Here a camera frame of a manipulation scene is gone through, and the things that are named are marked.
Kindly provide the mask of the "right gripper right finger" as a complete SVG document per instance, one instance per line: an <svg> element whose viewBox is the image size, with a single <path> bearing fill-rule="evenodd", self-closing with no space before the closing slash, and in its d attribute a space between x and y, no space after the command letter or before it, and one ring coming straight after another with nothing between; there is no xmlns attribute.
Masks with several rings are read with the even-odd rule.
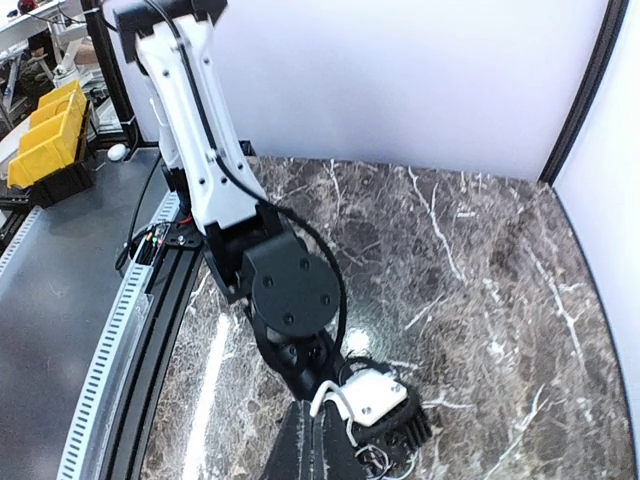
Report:
<svg viewBox="0 0 640 480"><path fill-rule="evenodd" d="M326 402L312 426L312 478L325 480L365 479L365 471L356 459L346 424L334 402Z"/></svg>

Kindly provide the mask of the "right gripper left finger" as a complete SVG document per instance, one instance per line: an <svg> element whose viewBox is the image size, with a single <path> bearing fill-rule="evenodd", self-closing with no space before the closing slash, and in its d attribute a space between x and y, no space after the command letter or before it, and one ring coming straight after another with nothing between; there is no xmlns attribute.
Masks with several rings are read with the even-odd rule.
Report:
<svg viewBox="0 0 640 480"><path fill-rule="evenodd" d="M289 404L269 458L262 472L263 479L310 479L312 460L312 418L310 403Z"/></svg>

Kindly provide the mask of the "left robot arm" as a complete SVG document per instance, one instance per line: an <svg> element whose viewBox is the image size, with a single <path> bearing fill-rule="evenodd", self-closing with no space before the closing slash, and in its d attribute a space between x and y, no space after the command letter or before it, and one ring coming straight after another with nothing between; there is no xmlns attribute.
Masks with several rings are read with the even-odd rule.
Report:
<svg viewBox="0 0 640 480"><path fill-rule="evenodd" d="M265 363L311 400L338 375L346 287L327 243L252 172L215 72L222 1L130 1L114 8L127 62L147 82L171 186L229 302L245 312Z"/></svg>

